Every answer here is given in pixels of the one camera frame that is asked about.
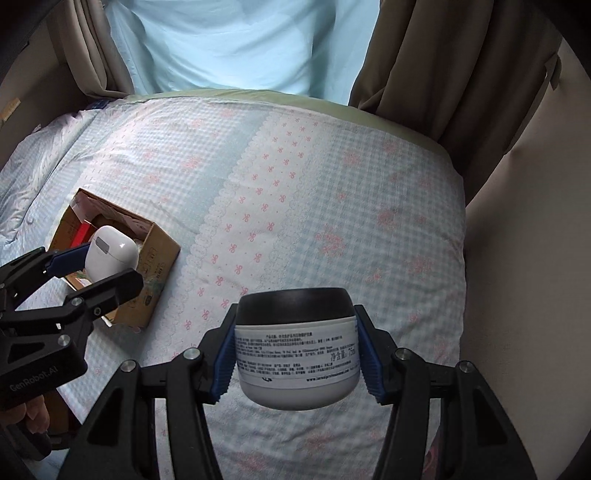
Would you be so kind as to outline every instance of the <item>cardboard box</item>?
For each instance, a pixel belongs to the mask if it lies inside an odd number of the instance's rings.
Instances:
[[[146,327],[177,258],[180,250],[178,243],[154,222],[79,189],[61,217],[49,249],[61,251],[70,248],[85,220],[97,228],[111,225],[141,245],[137,271],[144,278],[144,288],[137,298],[120,305],[105,317],[111,323]],[[66,280],[76,290],[91,284],[84,272],[67,275]]]

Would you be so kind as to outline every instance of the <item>finger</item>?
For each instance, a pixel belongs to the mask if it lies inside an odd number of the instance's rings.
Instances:
[[[43,395],[39,395],[38,397],[29,400],[27,402],[27,417],[31,420],[35,420],[35,417],[43,405],[45,405],[45,398],[43,398]]]
[[[35,420],[31,420],[29,417],[25,418],[25,424],[31,433],[38,433],[38,426]]]
[[[25,417],[26,413],[27,407],[24,403],[7,411],[0,411],[0,423],[4,426],[18,423]]]
[[[35,418],[35,422],[37,423],[37,426],[39,427],[40,433],[46,432],[47,429],[49,428],[50,418],[49,418],[49,412],[47,411],[47,406],[45,404],[43,404],[43,406],[41,407],[41,410],[37,414],[37,417]]]
[[[49,422],[49,412],[47,411],[45,404],[41,406],[39,412],[35,416],[35,419],[30,419],[29,417],[26,419],[27,428],[31,433],[46,432],[49,428]]]

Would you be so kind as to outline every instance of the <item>checkered fabric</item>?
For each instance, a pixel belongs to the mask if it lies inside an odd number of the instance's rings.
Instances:
[[[202,98],[116,102],[27,137],[0,173],[0,262],[48,245],[79,188],[156,221],[181,253],[150,326],[98,323],[89,372],[61,393],[84,419],[117,366],[198,345],[241,295],[344,287],[397,344],[453,365],[465,298],[461,178],[431,151],[331,116]],[[57,304],[50,282],[28,307]],[[439,423],[431,409],[430,438]],[[389,409],[360,383],[282,412],[229,391],[206,415],[227,479],[370,478]],[[161,476],[172,478],[157,403]]]

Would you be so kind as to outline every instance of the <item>curtain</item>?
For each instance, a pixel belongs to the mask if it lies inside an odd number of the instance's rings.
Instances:
[[[468,203],[556,88],[560,43],[527,0],[382,0],[349,105],[442,145]]]
[[[66,60],[83,93],[123,98],[134,92],[100,0],[63,0],[49,21],[55,22]]]

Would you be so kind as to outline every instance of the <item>bed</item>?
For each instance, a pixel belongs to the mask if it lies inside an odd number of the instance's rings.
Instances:
[[[462,179],[441,146],[350,107],[277,92],[130,96],[56,119],[0,172],[0,264],[49,245],[78,188],[157,222],[181,245],[150,325],[97,322],[86,375],[60,393],[80,421],[125,359],[197,345],[241,295],[338,286],[425,360],[455,365],[465,306]],[[26,307],[61,304],[54,280]],[[269,410],[236,372],[206,408],[225,478],[371,478],[389,409],[363,384],[319,410]],[[162,479],[172,478],[164,402]],[[432,403],[430,437],[439,412]]]

